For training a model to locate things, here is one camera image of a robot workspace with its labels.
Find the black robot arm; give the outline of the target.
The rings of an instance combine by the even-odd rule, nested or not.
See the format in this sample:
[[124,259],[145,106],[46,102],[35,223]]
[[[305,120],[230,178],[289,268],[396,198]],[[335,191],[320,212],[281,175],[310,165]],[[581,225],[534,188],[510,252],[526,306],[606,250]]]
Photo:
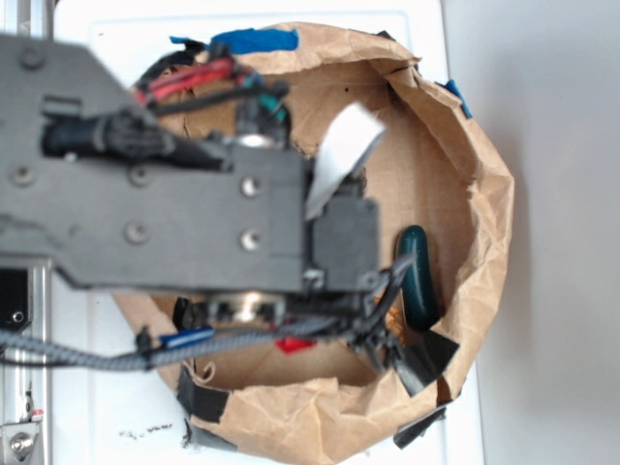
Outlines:
[[47,261],[78,289],[204,295],[206,314],[259,312],[360,326],[379,283],[378,209],[346,170],[317,209],[314,161],[284,99],[219,51],[205,68],[233,130],[187,139],[161,117],[163,82],[127,92],[87,49],[1,39],[1,256]]

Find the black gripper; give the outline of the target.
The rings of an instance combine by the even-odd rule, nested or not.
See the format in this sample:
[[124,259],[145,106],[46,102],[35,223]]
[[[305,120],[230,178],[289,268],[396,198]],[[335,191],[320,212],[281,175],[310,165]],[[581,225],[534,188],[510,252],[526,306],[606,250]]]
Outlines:
[[239,200],[252,213],[236,229],[241,251],[229,261],[241,275],[208,295],[206,321],[369,315],[380,283],[379,220],[362,172],[382,136],[330,130],[309,160],[258,134],[204,142],[220,169],[237,175]]

